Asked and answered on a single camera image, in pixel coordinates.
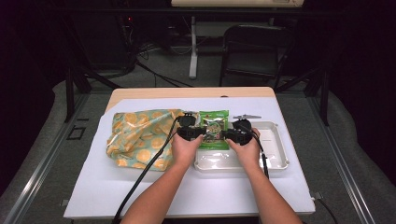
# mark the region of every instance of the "plastic tray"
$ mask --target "plastic tray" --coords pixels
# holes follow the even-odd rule
[[[251,122],[260,132],[260,141],[267,157],[269,172],[283,171],[289,161],[277,130],[277,125],[271,121]],[[195,156],[195,169],[203,173],[242,172],[236,153],[232,150],[198,149]]]

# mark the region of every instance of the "forearm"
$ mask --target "forearm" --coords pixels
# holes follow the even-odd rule
[[[162,223],[188,167],[171,166],[130,206],[121,223]]]
[[[246,169],[262,223],[302,223],[260,167]]]

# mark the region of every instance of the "white desk leg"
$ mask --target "white desk leg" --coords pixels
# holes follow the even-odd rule
[[[191,63],[190,63],[190,79],[197,78],[197,36],[195,33],[195,17],[191,17]]]

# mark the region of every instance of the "chair backrest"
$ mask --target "chair backrest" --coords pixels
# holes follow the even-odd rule
[[[224,34],[224,46],[229,42],[288,48],[294,44],[294,35],[283,27],[235,25]]]

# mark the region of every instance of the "hand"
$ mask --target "hand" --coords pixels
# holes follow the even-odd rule
[[[257,134],[258,137],[260,137],[259,130],[255,128],[252,130],[255,134]],[[260,168],[260,147],[255,138],[252,138],[250,142],[244,146],[236,144],[231,139],[226,139],[226,141],[228,145],[236,152],[238,160],[245,170],[250,168]]]
[[[199,135],[194,140],[187,141],[176,133],[172,142],[174,164],[180,164],[188,168],[194,160],[195,152],[201,145],[203,139],[204,136]]]

